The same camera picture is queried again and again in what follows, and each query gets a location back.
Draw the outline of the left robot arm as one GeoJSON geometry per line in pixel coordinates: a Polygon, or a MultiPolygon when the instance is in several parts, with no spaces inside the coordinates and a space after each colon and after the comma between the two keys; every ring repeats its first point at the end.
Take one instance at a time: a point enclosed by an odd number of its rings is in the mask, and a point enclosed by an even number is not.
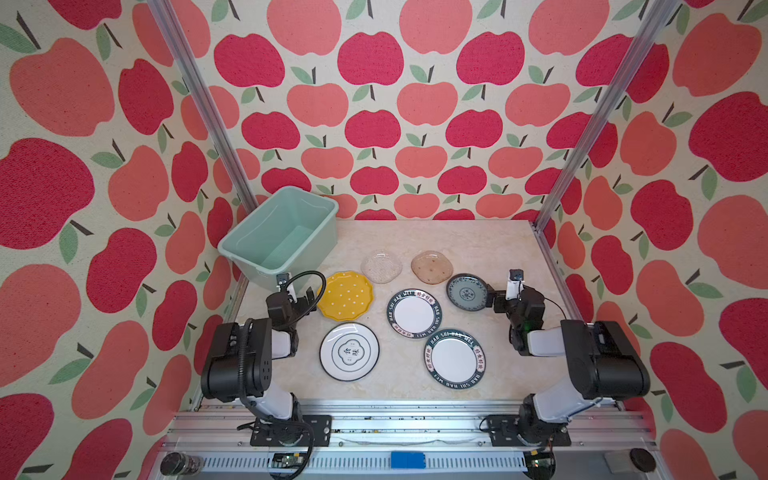
{"type": "Polygon", "coordinates": [[[327,288],[325,275],[309,270],[277,276],[267,296],[266,316],[218,326],[204,362],[201,391],[206,399],[239,401],[264,423],[303,421],[295,395],[274,386],[272,363],[296,355],[297,324],[317,309],[327,288]]]}

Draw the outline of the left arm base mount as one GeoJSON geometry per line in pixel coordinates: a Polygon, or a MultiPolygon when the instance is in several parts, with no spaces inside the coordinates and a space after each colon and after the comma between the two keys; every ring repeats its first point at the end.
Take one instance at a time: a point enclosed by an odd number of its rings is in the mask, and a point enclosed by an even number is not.
{"type": "Polygon", "coordinates": [[[302,422],[254,422],[250,445],[253,447],[327,447],[332,432],[331,415],[304,415],[302,422]]]}

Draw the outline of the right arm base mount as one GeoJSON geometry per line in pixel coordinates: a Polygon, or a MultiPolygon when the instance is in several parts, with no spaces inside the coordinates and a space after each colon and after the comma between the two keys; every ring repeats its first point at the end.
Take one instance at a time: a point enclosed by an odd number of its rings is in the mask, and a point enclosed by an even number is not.
{"type": "Polygon", "coordinates": [[[566,424],[537,419],[520,419],[519,415],[488,415],[479,425],[494,447],[556,447],[572,445],[566,424]]]}

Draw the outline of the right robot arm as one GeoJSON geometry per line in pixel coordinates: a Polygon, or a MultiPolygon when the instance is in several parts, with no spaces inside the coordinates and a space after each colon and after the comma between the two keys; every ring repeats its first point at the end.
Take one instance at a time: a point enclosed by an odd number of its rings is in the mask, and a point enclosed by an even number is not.
{"type": "Polygon", "coordinates": [[[530,428],[564,425],[605,399],[624,401],[649,392],[648,370],[618,322],[563,319],[558,327],[546,329],[546,299],[524,285],[520,269],[509,271],[505,289],[490,289],[481,299],[483,307],[506,316],[509,342],[517,353],[562,357],[566,362],[563,380],[524,400],[520,424],[530,428]]]}

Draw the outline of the mint green plastic bin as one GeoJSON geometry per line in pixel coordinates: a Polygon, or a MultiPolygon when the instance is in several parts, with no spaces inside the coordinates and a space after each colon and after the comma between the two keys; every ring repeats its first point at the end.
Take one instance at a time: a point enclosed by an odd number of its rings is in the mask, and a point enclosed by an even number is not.
{"type": "Polygon", "coordinates": [[[225,235],[218,251],[249,282],[273,292],[278,275],[316,270],[335,248],[338,209],[333,199],[286,186],[225,235]]]}

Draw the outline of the yellow polka dot plate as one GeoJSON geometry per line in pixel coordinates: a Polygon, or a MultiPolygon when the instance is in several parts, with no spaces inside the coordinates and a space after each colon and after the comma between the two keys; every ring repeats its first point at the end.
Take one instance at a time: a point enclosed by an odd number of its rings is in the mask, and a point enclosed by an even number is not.
{"type": "Polygon", "coordinates": [[[338,272],[327,279],[318,309],[328,319],[354,321],[367,313],[373,302],[374,287],[367,277],[355,271],[338,272]]]}

